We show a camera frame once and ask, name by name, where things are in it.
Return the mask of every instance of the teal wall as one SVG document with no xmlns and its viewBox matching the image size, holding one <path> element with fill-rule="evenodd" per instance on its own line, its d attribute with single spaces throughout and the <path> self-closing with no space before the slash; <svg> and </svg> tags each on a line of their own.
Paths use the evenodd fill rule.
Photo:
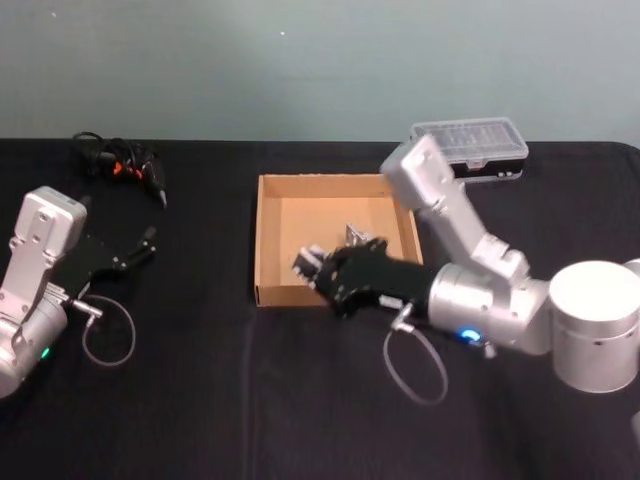
<svg viewBox="0 0 640 480">
<path fill-rule="evenodd" d="M 8 0 L 0 136 L 402 140 L 506 115 L 640 146 L 631 0 Z"/>
</svg>

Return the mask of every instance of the black table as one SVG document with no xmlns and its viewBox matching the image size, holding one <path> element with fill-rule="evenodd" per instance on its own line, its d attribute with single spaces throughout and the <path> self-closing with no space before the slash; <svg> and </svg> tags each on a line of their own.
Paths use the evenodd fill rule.
<svg viewBox="0 0 640 480">
<path fill-rule="evenodd" d="M 169 180 L 162 212 L 130 185 L 88 183 L 64 141 L 0 141 L 0 241 L 40 185 L 94 202 L 87 230 L 127 246 L 158 228 L 137 278 L 96 291 L 134 315 L 130 363 L 104 371 L 82 324 L 17 395 L 0 403 L 3 478 L 640 478 L 629 418 L 640 382 L 610 395 L 563 385 L 549 358 L 483 360 L 434 339 L 451 379 L 419 408 L 381 356 L 390 317 L 338 322 L 325 309 L 262 309 L 251 294 L 260 173 L 372 172 L 391 144 L 157 142 Z M 487 227 L 548 279 L 583 259 L 640 257 L 640 154 L 613 143 L 532 143 L 526 177 L 472 185 Z M 421 228 L 423 252 L 429 241 Z M 9 258 L 0 249 L 0 267 Z M 399 363 L 437 377 L 411 340 Z"/>
</svg>

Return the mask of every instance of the clear plastic case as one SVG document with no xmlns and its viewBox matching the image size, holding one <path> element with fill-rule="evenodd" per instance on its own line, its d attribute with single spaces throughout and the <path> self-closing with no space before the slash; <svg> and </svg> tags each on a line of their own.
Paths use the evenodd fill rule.
<svg viewBox="0 0 640 480">
<path fill-rule="evenodd" d="M 529 147 L 511 120 L 477 118 L 416 123 L 410 139 L 432 135 L 456 176 L 468 181 L 492 181 L 522 175 Z"/>
</svg>

